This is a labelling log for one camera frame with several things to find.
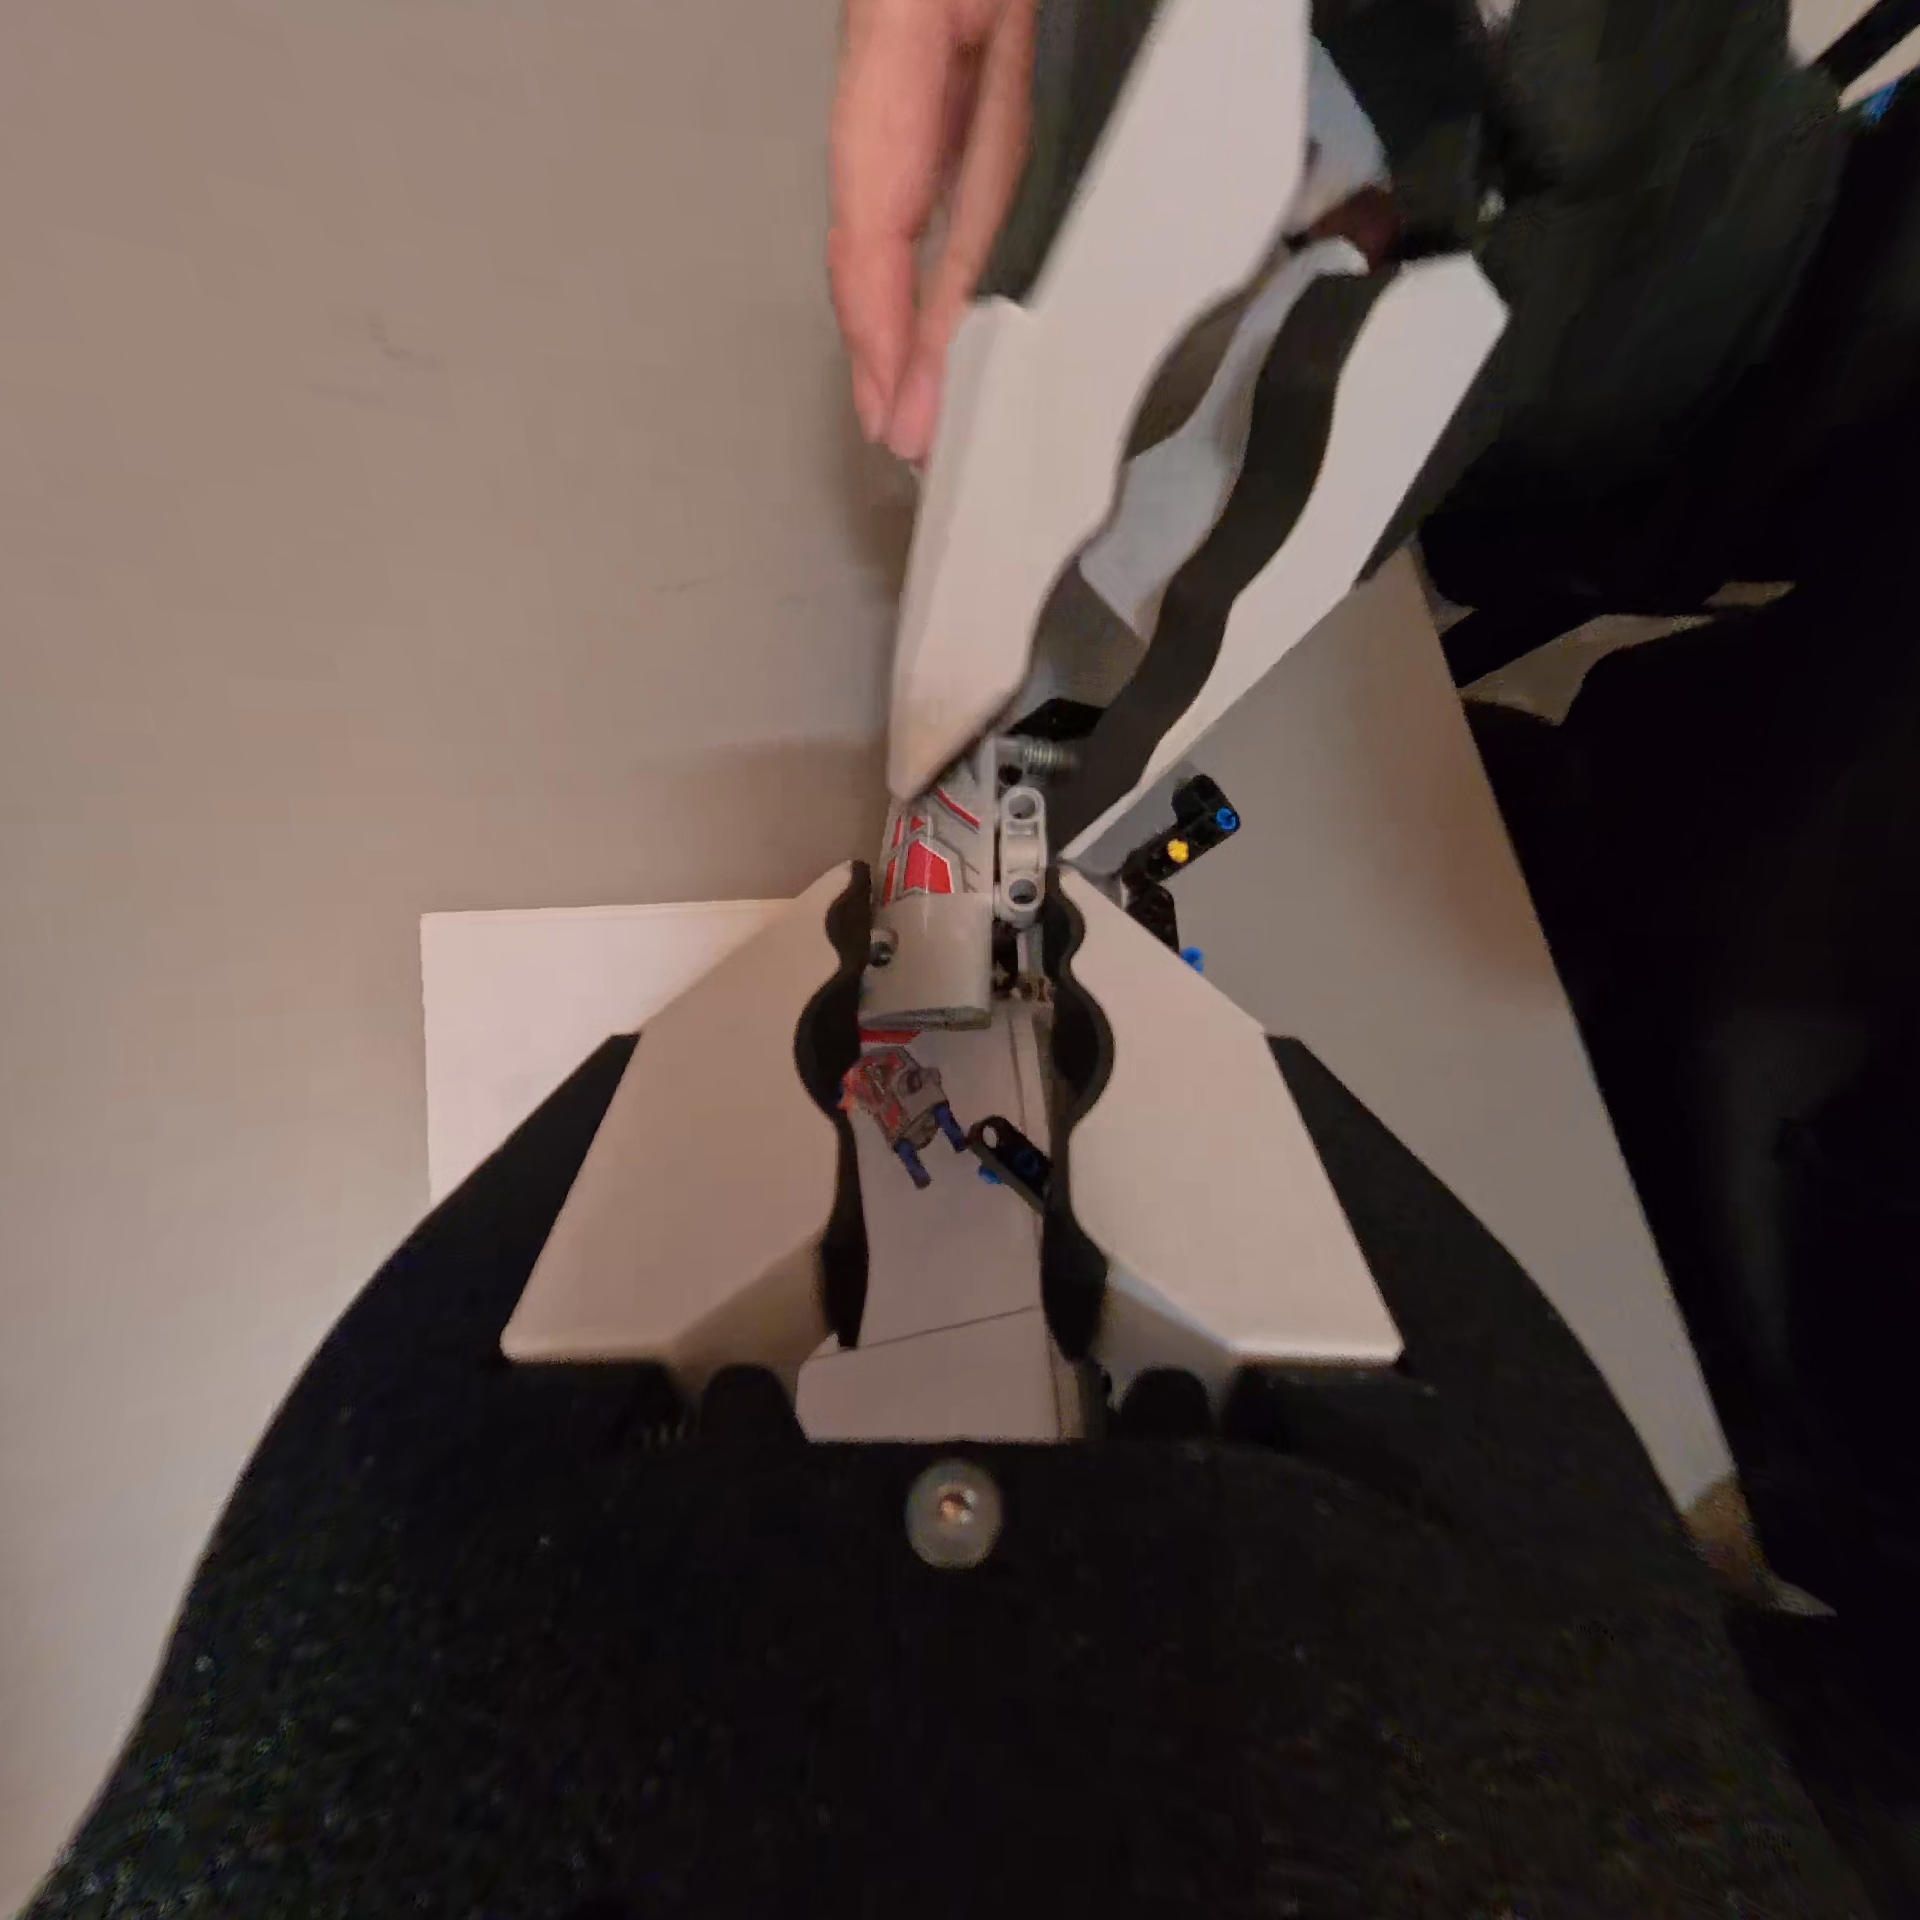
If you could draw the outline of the white instruction booklet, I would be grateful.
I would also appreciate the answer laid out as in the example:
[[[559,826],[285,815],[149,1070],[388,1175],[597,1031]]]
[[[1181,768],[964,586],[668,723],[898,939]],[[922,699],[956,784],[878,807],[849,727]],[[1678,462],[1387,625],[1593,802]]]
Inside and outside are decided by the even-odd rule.
[[[421,920],[427,1194],[434,1202],[612,1037],[641,1031],[743,946],[777,902],[517,907]],[[828,1442],[1063,1442],[1081,1387],[1041,1306],[1041,1222],[934,1138],[927,1190],[854,1118],[871,1239],[859,1342],[799,1370]]]

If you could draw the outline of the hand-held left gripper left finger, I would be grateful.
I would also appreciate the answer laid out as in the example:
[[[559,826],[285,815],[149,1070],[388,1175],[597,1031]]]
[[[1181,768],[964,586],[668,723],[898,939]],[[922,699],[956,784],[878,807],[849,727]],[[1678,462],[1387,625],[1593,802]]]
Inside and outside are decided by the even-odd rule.
[[[830,870],[649,1017],[501,1335],[515,1362],[805,1366],[871,1282],[858,1063],[874,878]]]

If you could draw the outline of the person's right hand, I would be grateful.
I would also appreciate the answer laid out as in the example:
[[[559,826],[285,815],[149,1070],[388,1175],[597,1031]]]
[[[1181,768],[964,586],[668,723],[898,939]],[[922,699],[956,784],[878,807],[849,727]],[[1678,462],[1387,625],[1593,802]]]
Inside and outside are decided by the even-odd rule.
[[[923,464],[946,354],[1013,206],[1036,2],[845,2],[830,112],[828,275],[868,445]]]

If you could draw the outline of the grey toy panel red sticker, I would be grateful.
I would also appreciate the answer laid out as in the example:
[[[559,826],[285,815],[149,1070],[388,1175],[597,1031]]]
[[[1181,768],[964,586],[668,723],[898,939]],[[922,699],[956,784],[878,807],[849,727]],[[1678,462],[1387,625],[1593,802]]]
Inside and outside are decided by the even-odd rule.
[[[996,759],[979,742],[889,806],[874,866],[861,1023],[878,1034],[991,1024],[999,878]]]

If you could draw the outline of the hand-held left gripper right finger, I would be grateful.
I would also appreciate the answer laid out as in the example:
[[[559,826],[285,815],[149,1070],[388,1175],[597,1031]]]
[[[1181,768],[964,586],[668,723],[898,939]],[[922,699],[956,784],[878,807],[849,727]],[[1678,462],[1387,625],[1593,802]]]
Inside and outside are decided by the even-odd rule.
[[[1260,1023],[1046,883],[1046,1326],[1098,1370],[1386,1370],[1402,1331]]]

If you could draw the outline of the toy brick truck chassis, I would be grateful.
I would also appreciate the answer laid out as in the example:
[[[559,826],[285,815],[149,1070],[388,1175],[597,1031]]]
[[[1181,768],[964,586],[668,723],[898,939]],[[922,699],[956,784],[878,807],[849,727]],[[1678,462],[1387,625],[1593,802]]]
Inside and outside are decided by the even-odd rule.
[[[1065,792],[1098,720],[1098,706],[1052,695],[999,731],[974,761],[991,802],[988,1017],[1043,998],[1036,950],[1049,871],[1049,806]],[[1196,771],[1175,776],[1169,809],[1169,822],[1134,843],[1115,874],[1095,883],[1191,971],[1205,975],[1207,958],[1181,936],[1170,886],[1229,843],[1241,815],[1218,779]]]

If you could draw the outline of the person's dark clothed body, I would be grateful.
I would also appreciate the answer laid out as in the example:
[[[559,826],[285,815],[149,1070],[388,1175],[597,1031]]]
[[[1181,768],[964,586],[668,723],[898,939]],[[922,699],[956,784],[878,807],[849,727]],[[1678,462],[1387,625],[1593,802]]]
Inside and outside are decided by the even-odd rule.
[[[1673,631],[1477,725],[1767,1560],[1916,1610],[1916,75],[1849,152],[1785,393],[1788,583],[1438,586],[1484,675]]]

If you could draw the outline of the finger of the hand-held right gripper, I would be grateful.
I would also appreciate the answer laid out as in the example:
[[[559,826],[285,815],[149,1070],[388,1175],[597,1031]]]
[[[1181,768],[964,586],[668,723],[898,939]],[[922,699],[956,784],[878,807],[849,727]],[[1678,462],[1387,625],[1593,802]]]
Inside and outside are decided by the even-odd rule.
[[[1067,782],[1069,859],[1361,583],[1501,330],[1471,256],[1294,256],[1243,307],[1078,560],[1142,649]]]
[[[1154,374],[1278,243],[1306,169],[1308,16],[1163,6],[1028,294],[959,323],[898,605],[897,801],[1013,702]]]

